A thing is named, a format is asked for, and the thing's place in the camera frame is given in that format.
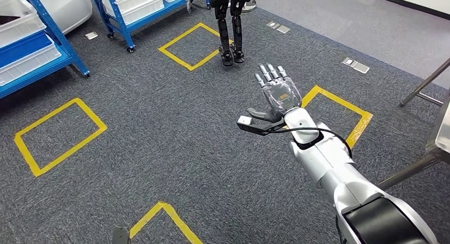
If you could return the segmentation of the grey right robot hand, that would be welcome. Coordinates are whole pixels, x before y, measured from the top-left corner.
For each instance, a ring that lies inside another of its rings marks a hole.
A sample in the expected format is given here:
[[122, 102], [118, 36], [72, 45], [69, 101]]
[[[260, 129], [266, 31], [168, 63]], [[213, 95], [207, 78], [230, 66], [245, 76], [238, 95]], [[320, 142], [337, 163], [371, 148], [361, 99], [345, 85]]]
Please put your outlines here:
[[255, 78], [271, 110], [261, 112], [248, 108], [247, 112], [255, 119], [270, 123], [279, 122], [286, 112], [301, 106], [302, 97], [282, 66], [274, 67], [266, 63], [259, 64], [259, 68], [262, 73], [255, 74]]

